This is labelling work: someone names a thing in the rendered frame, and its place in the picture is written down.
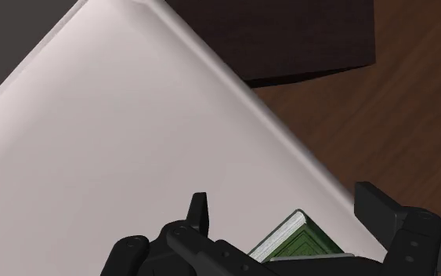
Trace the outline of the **white table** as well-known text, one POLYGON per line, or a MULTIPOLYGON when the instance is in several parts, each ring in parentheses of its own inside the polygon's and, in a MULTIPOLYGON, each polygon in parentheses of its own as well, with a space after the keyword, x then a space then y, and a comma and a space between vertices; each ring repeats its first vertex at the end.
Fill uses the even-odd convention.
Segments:
POLYGON ((208 195, 248 252, 296 209, 383 260, 352 196, 164 0, 79 0, 0 85, 0 276, 99 276, 208 195))

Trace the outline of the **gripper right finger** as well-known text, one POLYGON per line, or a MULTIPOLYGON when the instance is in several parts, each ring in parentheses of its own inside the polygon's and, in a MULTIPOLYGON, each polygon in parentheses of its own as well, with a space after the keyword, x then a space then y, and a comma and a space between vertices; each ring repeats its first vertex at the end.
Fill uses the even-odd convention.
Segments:
POLYGON ((370 182, 357 182, 354 214, 387 250, 378 276, 441 273, 441 217, 402 206, 370 182))

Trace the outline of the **green book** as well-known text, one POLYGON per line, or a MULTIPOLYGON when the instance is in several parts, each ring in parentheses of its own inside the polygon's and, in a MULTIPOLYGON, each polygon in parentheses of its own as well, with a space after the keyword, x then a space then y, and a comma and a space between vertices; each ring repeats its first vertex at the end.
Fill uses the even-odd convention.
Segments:
POLYGON ((285 218, 248 255, 260 263, 353 256, 344 252, 301 209, 285 218))

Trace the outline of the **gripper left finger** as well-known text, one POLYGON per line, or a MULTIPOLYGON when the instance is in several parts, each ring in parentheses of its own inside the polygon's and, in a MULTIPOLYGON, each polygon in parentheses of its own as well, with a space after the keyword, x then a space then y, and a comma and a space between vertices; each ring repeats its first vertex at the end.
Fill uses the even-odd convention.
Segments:
POLYGON ((118 240, 99 276, 277 276, 229 242, 208 238, 208 200, 193 194, 187 216, 143 235, 118 240))

